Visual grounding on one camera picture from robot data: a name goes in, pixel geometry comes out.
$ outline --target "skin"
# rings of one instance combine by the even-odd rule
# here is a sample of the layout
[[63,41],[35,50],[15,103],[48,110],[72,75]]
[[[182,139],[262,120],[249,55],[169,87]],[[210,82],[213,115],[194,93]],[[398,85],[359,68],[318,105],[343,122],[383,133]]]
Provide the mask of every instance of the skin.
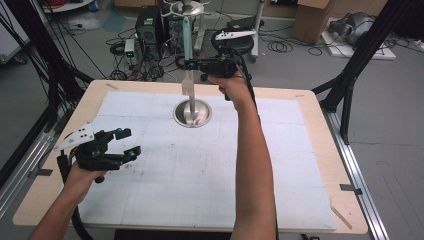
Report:
[[233,101],[238,113],[236,221],[232,240],[275,239],[276,210],[271,158],[258,114],[245,80],[209,76]]
[[[276,211],[271,159],[258,114],[243,77],[209,76],[234,104],[238,114],[236,159],[236,219],[232,240],[276,238]],[[75,163],[66,184],[29,239],[63,239],[75,207],[94,179],[105,171],[86,171]]]
[[94,179],[105,173],[87,171],[74,163],[65,186],[29,239],[63,239],[75,207],[84,200]]

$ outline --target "gray floor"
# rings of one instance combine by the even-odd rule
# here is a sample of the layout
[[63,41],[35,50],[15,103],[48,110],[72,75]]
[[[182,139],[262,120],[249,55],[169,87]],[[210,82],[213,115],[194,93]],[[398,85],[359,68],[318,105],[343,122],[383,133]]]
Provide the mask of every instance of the gray floor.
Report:
[[[113,56],[105,41],[131,28],[135,20],[125,19],[110,8],[95,15],[102,24],[110,21],[121,24],[87,31],[75,38],[99,68],[109,75],[113,70]],[[226,21],[228,18],[222,16],[217,26]],[[265,19],[265,22],[266,29],[293,24],[292,21],[276,19]],[[216,19],[208,19],[207,23],[212,27]],[[208,45],[205,41],[204,51],[212,54]],[[70,43],[69,47],[80,70],[95,78],[103,78],[75,44]],[[308,53],[309,47],[298,45],[293,45],[290,53],[271,52],[267,43],[262,41],[259,47],[257,62],[248,63],[253,85],[257,87],[312,89],[336,77],[348,62],[348,59],[330,57],[325,49],[322,55],[312,56]],[[349,137],[390,239],[419,240],[424,236],[424,129],[419,127],[424,117],[424,55],[399,46],[392,51],[397,57],[395,61],[372,60],[360,75],[353,97]],[[171,74],[178,80],[183,77],[180,70]],[[45,108],[46,97],[31,64],[0,66],[0,76],[1,167]],[[175,82],[170,75],[158,81]],[[12,223],[13,214],[30,184],[28,181],[0,220],[0,239],[23,239],[31,232],[31,227]],[[96,239],[113,239],[112,229],[89,231]],[[321,239],[372,239],[369,234],[318,235]],[[66,239],[76,238],[70,229]],[[300,239],[300,236],[282,234],[281,239]]]

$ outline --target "wooden table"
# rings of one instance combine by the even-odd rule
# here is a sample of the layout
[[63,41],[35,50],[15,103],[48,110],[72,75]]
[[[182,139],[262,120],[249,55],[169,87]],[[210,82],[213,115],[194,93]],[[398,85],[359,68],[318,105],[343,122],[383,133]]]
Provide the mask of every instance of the wooden table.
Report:
[[[217,86],[195,85],[195,90],[196,95],[221,95]],[[87,121],[92,121],[103,97],[109,91],[181,94],[181,85],[110,80],[93,81],[58,142]],[[257,98],[289,99],[299,103],[337,224],[337,230],[332,233],[366,233],[368,226],[355,193],[340,189],[340,184],[350,184],[350,181],[315,94],[308,90],[271,88],[255,88],[255,94]],[[35,179],[13,218],[16,225],[36,225],[57,197],[62,182],[56,163],[58,154],[52,152],[46,160],[43,168],[53,169],[53,173],[51,176],[38,176]]]

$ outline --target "power supply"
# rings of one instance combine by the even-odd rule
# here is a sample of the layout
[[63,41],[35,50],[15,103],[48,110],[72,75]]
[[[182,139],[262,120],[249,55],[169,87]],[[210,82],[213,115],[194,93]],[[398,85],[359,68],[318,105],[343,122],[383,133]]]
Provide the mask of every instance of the power supply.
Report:
[[135,39],[125,40],[125,58],[127,59],[127,64],[132,69],[137,65],[138,56],[137,45],[135,44]]

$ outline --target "silver metal disc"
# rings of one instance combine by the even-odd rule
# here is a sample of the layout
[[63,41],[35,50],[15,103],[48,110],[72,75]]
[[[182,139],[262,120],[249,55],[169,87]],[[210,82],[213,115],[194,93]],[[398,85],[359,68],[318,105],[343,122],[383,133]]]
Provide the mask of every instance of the silver metal disc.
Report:
[[173,13],[187,17],[202,14],[204,9],[203,4],[198,2],[189,2],[187,5],[184,5],[182,2],[178,2],[171,6],[171,11]]
[[185,100],[174,108],[174,119],[181,126],[188,128],[201,127],[209,122],[212,109],[206,102],[195,100],[194,112],[190,111],[190,100]]

